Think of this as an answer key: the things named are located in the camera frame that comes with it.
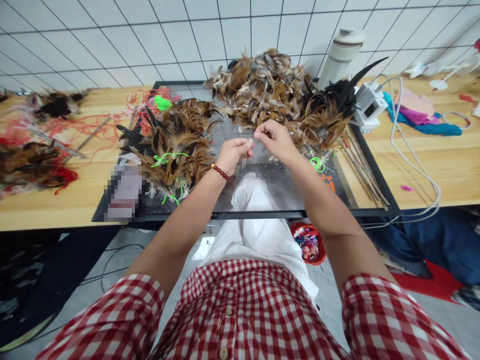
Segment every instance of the person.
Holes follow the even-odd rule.
[[[300,248],[283,219],[226,221],[211,254],[184,283],[153,348],[165,302],[227,182],[212,168],[125,276],[67,323],[37,359],[469,358],[396,284],[288,130],[269,120],[254,137],[289,169],[308,218],[321,233],[350,353],[322,322],[312,301],[316,290],[304,278]],[[242,154],[253,156],[253,147],[247,139],[224,142],[216,166],[231,176]],[[251,210],[273,207],[272,201],[262,181],[249,174],[236,188],[232,206]]]

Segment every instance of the floor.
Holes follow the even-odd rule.
[[[186,262],[180,278],[165,305],[165,310],[160,321],[160,329],[165,327],[175,309],[175,304],[180,297],[183,282],[194,267],[197,266],[208,253],[222,223],[223,221],[221,220],[212,220],[206,232],[191,250],[188,257],[189,260]],[[154,236],[154,231],[143,233],[140,230],[132,228],[122,229],[100,257],[86,279],[101,275],[107,262],[108,264],[104,273],[108,274],[97,281],[85,281],[86,284],[80,285],[75,290],[58,317],[38,339],[9,353],[0,355],[0,359],[33,359],[35,355],[55,337],[64,324],[103,294],[102,285],[104,289],[108,289],[122,277],[125,270],[115,270],[128,267],[142,251],[142,249],[135,244],[145,247]],[[115,253],[116,250],[111,250],[125,245],[130,246],[119,250],[117,253]],[[320,289],[315,301],[320,308],[320,317],[338,342],[345,349],[348,349],[347,341],[343,333],[340,296],[335,285],[328,258],[321,266],[308,265],[307,267],[310,278],[318,284]],[[449,332],[474,359],[480,359],[480,343],[476,335],[478,323],[480,323],[480,312],[417,293],[412,293],[412,295],[423,306],[426,312]]]

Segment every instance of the bottle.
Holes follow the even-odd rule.
[[[365,35],[351,27],[343,27],[333,38],[328,50],[325,67],[321,71],[317,87],[323,89],[330,82],[336,83],[343,78],[352,60],[364,44]]]

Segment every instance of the red checkered shirt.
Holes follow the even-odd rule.
[[[66,324],[37,359],[469,358],[384,278],[352,275],[341,298],[350,354],[287,269],[246,259],[198,267],[151,352],[165,295],[151,277],[130,275]]]

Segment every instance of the bracelet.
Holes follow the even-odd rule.
[[[224,173],[217,165],[215,165],[214,163],[212,165],[210,165],[210,167],[213,169],[213,170],[216,170],[220,175],[222,175],[225,180],[230,180],[230,176],[228,176],[226,173]]]

